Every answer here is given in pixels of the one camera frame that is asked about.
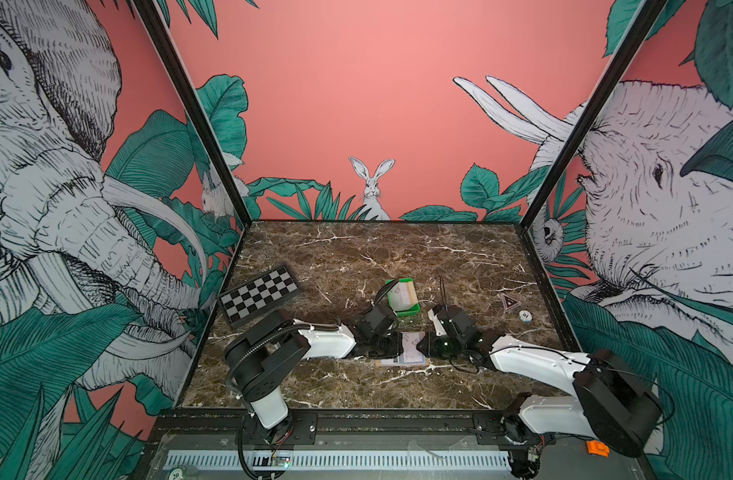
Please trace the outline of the tan leather card holder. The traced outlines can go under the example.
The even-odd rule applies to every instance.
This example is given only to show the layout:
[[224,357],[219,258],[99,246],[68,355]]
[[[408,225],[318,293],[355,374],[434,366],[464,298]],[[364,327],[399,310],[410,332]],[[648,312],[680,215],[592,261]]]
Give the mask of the tan leather card holder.
[[424,338],[422,332],[402,332],[400,355],[390,359],[376,360],[375,364],[382,367],[411,367],[427,364],[427,358],[417,349],[419,342]]

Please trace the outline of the green plastic card tray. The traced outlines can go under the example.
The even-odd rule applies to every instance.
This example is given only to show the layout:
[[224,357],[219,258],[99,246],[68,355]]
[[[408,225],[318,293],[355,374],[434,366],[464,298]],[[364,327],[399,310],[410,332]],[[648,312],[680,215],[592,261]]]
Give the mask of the green plastic card tray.
[[420,312],[418,296],[411,278],[398,279],[386,298],[397,317],[412,316]]

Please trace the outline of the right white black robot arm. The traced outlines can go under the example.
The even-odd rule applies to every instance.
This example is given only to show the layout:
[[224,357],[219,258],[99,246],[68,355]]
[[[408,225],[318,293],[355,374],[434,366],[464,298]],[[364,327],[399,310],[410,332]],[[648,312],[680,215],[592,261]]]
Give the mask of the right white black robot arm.
[[612,351],[567,352],[480,330],[457,306],[437,304],[428,317],[433,330],[417,346],[424,356],[466,359],[477,368],[527,377],[564,393],[527,394],[514,402],[517,432],[574,435],[627,457],[644,454],[664,409],[653,383],[630,372]]

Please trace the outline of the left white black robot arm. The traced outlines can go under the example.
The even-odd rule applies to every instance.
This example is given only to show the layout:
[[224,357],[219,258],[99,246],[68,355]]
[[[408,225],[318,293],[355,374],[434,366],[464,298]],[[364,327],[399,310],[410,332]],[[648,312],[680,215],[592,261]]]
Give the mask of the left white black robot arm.
[[374,304],[342,324],[315,324],[276,310],[224,349],[226,387],[267,432],[290,425],[282,382],[312,359],[391,359],[402,354],[394,311]]

